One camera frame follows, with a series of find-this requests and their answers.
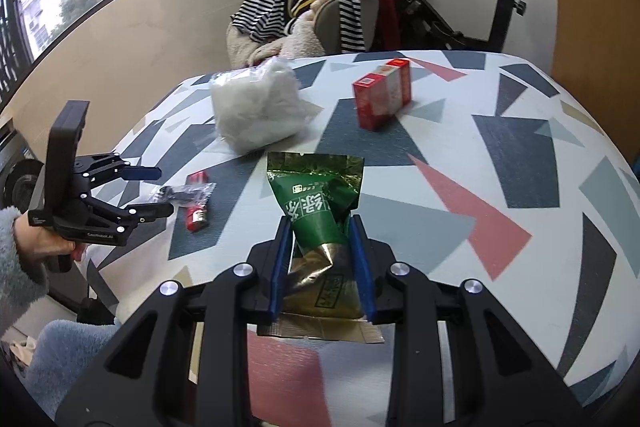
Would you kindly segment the grey fluffy sleeve forearm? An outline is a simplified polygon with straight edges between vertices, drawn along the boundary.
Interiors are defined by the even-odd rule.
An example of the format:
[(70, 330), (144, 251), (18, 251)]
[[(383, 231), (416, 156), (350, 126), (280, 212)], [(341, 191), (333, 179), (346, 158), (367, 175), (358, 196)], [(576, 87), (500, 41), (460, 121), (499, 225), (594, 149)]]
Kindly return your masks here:
[(1, 335), (48, 291), (48, 278), (42, 265), (23, 269), (14, 237), (14, 223), (20, 216), (20, 210), (15, 207), (1, 210)]

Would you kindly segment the person's left hand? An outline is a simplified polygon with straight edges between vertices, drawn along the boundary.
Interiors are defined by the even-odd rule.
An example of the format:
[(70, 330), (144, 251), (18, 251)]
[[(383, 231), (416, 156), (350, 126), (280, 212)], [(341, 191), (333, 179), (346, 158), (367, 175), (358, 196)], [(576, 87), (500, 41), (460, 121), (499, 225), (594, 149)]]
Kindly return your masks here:
[(14, 221), (13, 235), (21, 266), (26, 270), (38, 268), (51, 257), (70, 256), (80, 261), (86, 249), (84, 244), (70, 242), (46, 228), (32, 227), (26, 213)]

